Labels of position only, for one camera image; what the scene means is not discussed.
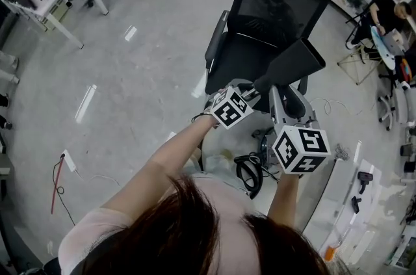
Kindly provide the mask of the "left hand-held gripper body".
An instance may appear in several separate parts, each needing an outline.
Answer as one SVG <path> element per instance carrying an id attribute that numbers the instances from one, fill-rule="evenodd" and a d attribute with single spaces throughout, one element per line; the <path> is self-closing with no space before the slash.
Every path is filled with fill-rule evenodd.
<path id="1" fill-rule="evenodd" d="M 207 113 L 225 129 L 231 129 L 254 112 L 236 86 L 208 95 L 206 105 Z"/>

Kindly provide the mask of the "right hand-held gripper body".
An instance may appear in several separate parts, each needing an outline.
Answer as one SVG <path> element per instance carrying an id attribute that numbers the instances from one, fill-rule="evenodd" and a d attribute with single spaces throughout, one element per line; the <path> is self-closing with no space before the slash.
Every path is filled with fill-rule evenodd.
<path id="1" fill-rule="evenodd" d="M 326 131 L 315 116 L 306 121 L 292 118 L 273 119 L 276 139 L 272 155 L 285 174 L 311 174 L 331 155 Z"/>

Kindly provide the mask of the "black vacuum nozzle attachment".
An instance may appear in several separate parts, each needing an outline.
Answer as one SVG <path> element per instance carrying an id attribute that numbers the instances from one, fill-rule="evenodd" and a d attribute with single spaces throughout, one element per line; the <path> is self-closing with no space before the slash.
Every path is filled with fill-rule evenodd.
<path id="1" fill-rule="evenodd" d="M 253 85 L 259 93 L 265 93 L 272 86 L 289 86 L 325 67 L 325 60 L 309 40 L 300 38 L 280 53 Z"/>

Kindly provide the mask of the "person's right forearm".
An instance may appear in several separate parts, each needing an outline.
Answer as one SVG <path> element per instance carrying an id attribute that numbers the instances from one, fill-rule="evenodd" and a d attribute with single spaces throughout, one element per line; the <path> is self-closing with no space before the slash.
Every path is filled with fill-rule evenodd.
<path id="1" fill-rule="evenodd" d="M 299 175 L 282 174 L 267 217 L 275 232 L 294 228 Z"/>

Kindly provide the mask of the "person's left forearm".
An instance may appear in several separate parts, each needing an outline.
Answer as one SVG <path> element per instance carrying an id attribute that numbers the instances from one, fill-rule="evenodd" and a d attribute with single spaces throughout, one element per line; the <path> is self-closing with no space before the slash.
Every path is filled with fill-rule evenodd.
<path id="1" fill-rule="evenodd" d="M 166 141 L 102 208 L 121 212 L 136 220 L 162 198 L 170 188 L 170 179 L 178 176 L 205 135 L 215 125 L 216 120 L 211 115 L 198 117 Z"/>

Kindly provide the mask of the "black mesh office chair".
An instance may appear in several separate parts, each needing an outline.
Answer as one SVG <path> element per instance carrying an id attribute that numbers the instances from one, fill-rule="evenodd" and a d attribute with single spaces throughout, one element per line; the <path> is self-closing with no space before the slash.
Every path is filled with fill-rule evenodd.
<path id="1" fill-rule="evenodd" d="M 311 31 L 329 0 L 234 0 L 223 11 L 205 53 L 205 93 L 227 88 L 232 79 L 254 82 L 269 64 Z M 303 95 L 307 78 L 292 83 Z M 270 109 L 269 92 L 260 93 L 261 112 Z"/>

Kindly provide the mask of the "white low bench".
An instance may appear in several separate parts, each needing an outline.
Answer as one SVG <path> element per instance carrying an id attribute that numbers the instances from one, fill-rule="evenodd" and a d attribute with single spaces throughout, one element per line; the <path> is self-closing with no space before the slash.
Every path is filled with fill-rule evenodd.
<path id="1" fill-rule="evenodd" d="M 393 215 L 384 213 L 382 202 L 387 197 L 387 180 L 393 178 L 394 168 L 392 161 L 374 166 L 365 159 L 360 163 L 336 160 L 324 192 L 303 230 L 323 259 L 327 247 L 335 246 L 336 253 L 331 261 L 338 257 L 352 266 L 348 260 L 353 247 L 367 230 L 374 231 L 375 236 L 365 252 L 374 248 L 379 238 L 388 244 L 393 243 L 400 225 Z M 363 194 L 359 194 L 360 171 L 371 173 L 374 177 Z M 362 199 L 358 214 L 354 213 L 351 205 L 353 196 Z"/>

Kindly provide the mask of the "person's grey jeans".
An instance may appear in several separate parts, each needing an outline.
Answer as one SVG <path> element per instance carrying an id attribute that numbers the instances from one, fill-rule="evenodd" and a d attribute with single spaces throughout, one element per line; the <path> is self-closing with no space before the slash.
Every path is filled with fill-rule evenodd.
<path id="1" fill-rule="evenodd" d="M 237 176 L 236 165 L 232 164 L 226 156 L 210 155 L 202 161 L 202 168 L 196 166 L 194 168 L 192 173 L 194 178 L 215 179 L 249 196 L 243 180 Z"/>

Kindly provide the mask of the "black brush attachment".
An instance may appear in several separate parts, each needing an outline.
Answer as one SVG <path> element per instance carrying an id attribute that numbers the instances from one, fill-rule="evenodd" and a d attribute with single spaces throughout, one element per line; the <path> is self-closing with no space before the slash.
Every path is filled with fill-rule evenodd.
<path id="1" fill-rule="evenodd" d="M 361 186 L 361 188 L 359 190 L 359 194 L 363 194 L 367 185 L 371 181 L 373 181 L 374 177 L 371 173 L 360 171 L 360 172 L 357 173 L 357 178 L 358 178 L 358 180 L 360 182 L 360 186 Z"/>

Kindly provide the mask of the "white office chair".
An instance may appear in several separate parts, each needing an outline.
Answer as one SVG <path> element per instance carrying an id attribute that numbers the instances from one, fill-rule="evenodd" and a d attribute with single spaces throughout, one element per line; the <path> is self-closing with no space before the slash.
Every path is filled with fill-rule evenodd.
<path id="1" fill-rule="evenodd" d="M 377 100 L 385 106 L 385 113 L 378 121 L 388 120 L 387 131 L 392 129 L 394 121 L 406 127 L 416 127 L 416 87 L 403 81 L 393 89 L 392 96 L 379 96 Z"/>

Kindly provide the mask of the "round blue folding table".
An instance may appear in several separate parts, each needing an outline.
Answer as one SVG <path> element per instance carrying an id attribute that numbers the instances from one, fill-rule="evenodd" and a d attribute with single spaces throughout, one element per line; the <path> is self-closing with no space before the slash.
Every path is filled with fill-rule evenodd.
<path id="1" fill-rule="evenodd" d="M 387 70 L 392 72 L 396 66 L 395 56 L 384 42 L 383 37 L 380 36 L 377 28 L 372 26 L 370 31 L 372 47 L 369 50 L 376 54 L 374 58 L 369 57 L 363 51 L 365 46 L 361 44 L 337 62 L 338 67 L 358 86 L 366 81 L 379 66 L 384 65 Z"/>

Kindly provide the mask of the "orange and blue bag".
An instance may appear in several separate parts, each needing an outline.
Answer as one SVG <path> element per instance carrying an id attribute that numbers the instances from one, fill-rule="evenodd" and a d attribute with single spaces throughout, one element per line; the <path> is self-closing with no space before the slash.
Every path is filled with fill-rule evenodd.
<path id="1" fill-rule="evenodd" d="M 398 79 L 400 82 L 410 82 L 413 79 L 411 67 L 405 58 L 398 63 Z"/>

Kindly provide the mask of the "silver laptop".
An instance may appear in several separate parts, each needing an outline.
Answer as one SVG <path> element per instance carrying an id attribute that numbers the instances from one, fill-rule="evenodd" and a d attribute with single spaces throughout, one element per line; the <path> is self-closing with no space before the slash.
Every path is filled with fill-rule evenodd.
<path id="1" fill-rule="evenodd" d="M 397 55 L 402 52 L 402 44 L 398 39 L 398 35 L 395 29 L 386 33 L 382 37 L 382 41 L 385 44 L 386 48 L 388 48 L 388 50 L 392 52 L 392 54 Z"/>

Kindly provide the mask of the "white power strip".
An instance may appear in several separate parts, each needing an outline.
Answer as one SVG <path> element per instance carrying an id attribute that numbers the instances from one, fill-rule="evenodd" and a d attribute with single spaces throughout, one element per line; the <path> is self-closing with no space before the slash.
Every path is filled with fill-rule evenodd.
<path id="1" fill-rule="evenodd" d="M 75 172 L 77 170 L 77 167 L 76 167 L 75 162 L 73 161 L 71 155 L 69 154 L 68 150 L 64 150 L 62 155 L 64 157 L 64 161 L 68 165 L 68 168 L 69 168 L 70 172 Z"/>

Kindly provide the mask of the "person's pink shirt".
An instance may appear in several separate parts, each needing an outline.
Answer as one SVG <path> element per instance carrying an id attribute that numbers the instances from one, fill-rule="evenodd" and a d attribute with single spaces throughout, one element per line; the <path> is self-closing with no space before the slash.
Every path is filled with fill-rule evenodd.
<path id="1" fill-rule="evenodd" d="M 243 216 L 253 214 L 255 208 L 241 180 L 205 172 L 190 176 L 220 215 L 221 252 L 214 258 L 218 261 L 218 275 L 260 275 L 254 236 L 242 223 Z M 70 275 L 100 243 L 132 225 L 133 219 L 119 211 L 100 207 L 89 212 L 60 244 L 62 275 Z"/>

